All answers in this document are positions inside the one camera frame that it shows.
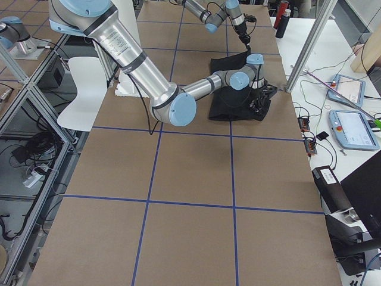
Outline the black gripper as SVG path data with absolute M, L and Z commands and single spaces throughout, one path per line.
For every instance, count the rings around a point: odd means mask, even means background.
M 247 54 L 251 54 L 251 37 L 247 33 L 247 26 L 245 23 L 241 23 L 239 25 L 235 25 L 235 32 L 239 36 L 239 39 L 241 42 L 245 45 L 245 48 L 247 50 Z
M 255 113 L 265 113 L 268 110 L 268 100 L 261 89 L 250 92 L 249 109 Z

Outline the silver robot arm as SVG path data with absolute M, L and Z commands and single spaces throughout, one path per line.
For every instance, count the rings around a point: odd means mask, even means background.
M 112 1 L 50 1 L 51 29 L 68 35 L 85 36 L 100 45 L 138 87 L 149 96 L 151 114 L 160 122 L 186 126 L 196 116 L 196 102 L 214 91 L 247 86 L 263 88 L 261 54 L 250 54 L 238 70 L 216 71 L 183 88 L 169 82 L 120 21 Z
M 207 7 L 203 7 L 197 1 L 169 1 L 172 5 L 182 6 L 192 13 L 205 26 L 206 30 L 213 34 L 227 20 L 233 27 L 233 30 L 238 35 L 239 40 L 244 44 L 247 54 L 251 53 L 251 33 L 247 32 L 247 22 L 256 24 L 257 19 L 253 15 L 248 15 L 242 12 L 239 1 L 225 1 L 223 4 L 210 2 Z

